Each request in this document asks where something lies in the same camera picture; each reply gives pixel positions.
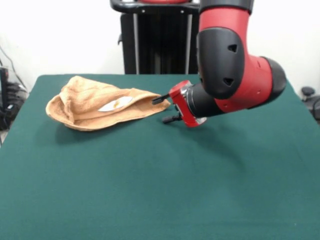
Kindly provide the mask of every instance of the tan towel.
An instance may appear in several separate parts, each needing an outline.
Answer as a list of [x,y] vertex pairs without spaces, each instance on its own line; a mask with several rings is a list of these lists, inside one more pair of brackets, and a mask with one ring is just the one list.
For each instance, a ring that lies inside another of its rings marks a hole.
[[74,76],[59,95],[50,100],[46,114],[79,131],[104,129],[120,122],[142,119],[159,113],[170,102],[152,105],[159,94],[136,88],[120,89],[81,76]]

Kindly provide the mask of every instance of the green tablecloth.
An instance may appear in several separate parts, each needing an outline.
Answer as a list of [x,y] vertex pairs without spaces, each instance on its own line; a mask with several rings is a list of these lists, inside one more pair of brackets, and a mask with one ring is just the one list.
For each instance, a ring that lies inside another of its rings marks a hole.
[[[195,75],[84,75],[166,93]],[[0,150],[0,240],[320,239],[320,131],[293,89],[189,129],[97,132],[48,118],[72,75],[38,79]]]

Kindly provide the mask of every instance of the red robot arm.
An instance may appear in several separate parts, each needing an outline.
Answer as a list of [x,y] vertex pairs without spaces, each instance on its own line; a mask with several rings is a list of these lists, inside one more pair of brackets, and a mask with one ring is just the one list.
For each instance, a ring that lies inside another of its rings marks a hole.
[[[254,0],[200,1],[197,42],[201,83],[189,84],[187,90],[184,87],[179,92],[183,97],[177,97],[178,84],[176,94],[170,95],[180,120],[188,127],[202,124],[205,117],[265,105],[284,91],[287,79],[282,67],[272,59],[248,53],[253,4]],[[181,111],[180,105],[188,109]]]

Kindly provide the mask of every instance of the white object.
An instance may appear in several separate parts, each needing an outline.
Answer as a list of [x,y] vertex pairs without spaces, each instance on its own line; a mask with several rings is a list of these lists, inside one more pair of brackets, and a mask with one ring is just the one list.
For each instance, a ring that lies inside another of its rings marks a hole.
[[132,96],[122,96],[118,98],[117,100],[111,101],[101,107],[98,112],[111,112],[116,109],[120,109],[124,107],[125,105],[129,104],[132,101],[133,97]]

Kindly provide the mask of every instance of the black machine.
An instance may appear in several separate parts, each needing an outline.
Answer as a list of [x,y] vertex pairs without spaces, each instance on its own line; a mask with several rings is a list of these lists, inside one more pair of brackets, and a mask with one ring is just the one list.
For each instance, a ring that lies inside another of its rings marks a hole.
[[9,82],[9,71],[5,67],[0,67],[0,82],[0,131],[3,131],[15,120],[26,101],[27,91],[18,83]]
[[125,74],[197,74],[199,4],[190,0],[110,0],[121,12]]
[[320,95],[315,95],[316,91],[312,87],[305,86],[301,89],[303,94],[303,102],[308,108],[312,116],[320,121]]

